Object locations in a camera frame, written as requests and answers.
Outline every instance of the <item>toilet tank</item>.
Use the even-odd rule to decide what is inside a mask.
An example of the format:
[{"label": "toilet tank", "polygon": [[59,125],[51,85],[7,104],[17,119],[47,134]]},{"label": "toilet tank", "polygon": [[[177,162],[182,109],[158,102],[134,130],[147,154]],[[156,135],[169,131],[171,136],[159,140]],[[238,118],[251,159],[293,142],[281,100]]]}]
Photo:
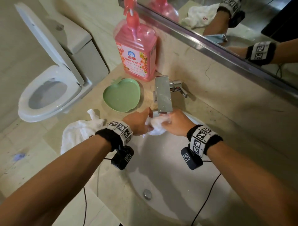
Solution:
[{"label": "toilet tank", "polygon": [[43,22],[72,60],[84,85],[94,86],[108,75],[108,68],[86,30],[61,14],[48,16]]}]

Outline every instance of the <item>mirror frame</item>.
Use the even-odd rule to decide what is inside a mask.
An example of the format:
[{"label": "mirror frame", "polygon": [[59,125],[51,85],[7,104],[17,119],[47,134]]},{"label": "mirror frame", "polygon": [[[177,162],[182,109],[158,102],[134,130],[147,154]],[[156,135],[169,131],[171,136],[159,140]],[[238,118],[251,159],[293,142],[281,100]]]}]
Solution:
[{"label": "mirror frame", "polygon": [[[118,0],[118,3],[119,6],[124,8],[124,0]],[[184,28],[139,3],[135,10],[146,23],[168,33],[216,62],[225,65],[250,81],[280,96],[291,104],[298,106],[298,90],[288,82],[283,81],[257,65],[249,63],[245,59],[241,59],[236,54],[229,52],[224,47],[208,40],[204,36]]]}]

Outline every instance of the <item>green apple-shaped dish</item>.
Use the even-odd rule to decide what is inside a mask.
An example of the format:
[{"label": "green apple-shaped dish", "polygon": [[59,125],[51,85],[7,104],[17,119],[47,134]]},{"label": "green apple-shaped dish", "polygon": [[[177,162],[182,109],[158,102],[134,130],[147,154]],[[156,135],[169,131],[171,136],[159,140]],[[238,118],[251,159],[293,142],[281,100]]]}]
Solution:
[{"label": "green apple-shaped dish", "polygon": [[103,92],[104,102],[117,112],[134,109],[140,100],[141,90],[137,81],[125,78],[110,85]]}]

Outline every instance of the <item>sink drain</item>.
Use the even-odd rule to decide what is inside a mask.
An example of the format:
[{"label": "sink drain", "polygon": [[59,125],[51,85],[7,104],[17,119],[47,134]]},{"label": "sink drain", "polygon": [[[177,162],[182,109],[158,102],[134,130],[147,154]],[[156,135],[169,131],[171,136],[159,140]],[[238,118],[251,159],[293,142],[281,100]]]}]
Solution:
[{"label": "sink drain", "polygon": [[152,199],[152,193],[150,190],[145,189],[143,192],[144,198],[147,200],[151,200]]}]

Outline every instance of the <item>hand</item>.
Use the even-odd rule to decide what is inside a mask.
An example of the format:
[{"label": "hand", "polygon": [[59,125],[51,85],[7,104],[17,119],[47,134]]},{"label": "hand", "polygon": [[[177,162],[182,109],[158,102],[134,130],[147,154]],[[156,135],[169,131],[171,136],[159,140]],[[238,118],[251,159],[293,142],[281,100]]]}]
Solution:
[{"label": "hand", "polygon": [[163,122],[162,127],[176,136],[186,137],[188,131],[195,126],[195,123],[179,109],[174,109],[168,116],[171,122]]},{"label": "hand", "polygon": [[145,125],[148,116],[153,117],[151,108],[146,108],[143,112],[131,113],[125,116],[122,121],[129,125],[135,136],[140,136],[153,130],[151,126]]}]

